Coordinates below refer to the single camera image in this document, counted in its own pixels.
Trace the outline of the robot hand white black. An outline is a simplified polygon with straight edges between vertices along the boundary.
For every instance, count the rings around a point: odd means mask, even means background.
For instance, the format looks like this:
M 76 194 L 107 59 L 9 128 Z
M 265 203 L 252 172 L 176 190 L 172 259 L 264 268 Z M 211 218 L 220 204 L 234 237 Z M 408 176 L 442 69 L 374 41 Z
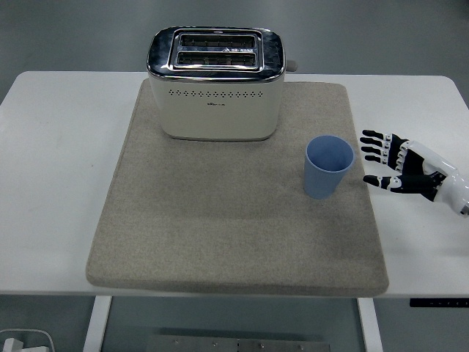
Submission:
M 365 183 L 392 193 L 420 194 L 468 217 L 468 180 L 449 161 L 423 144 L 393 133 L 364 130 L 360 142 L 367 161 L 397 172 L 396 176 L 366 175 Z

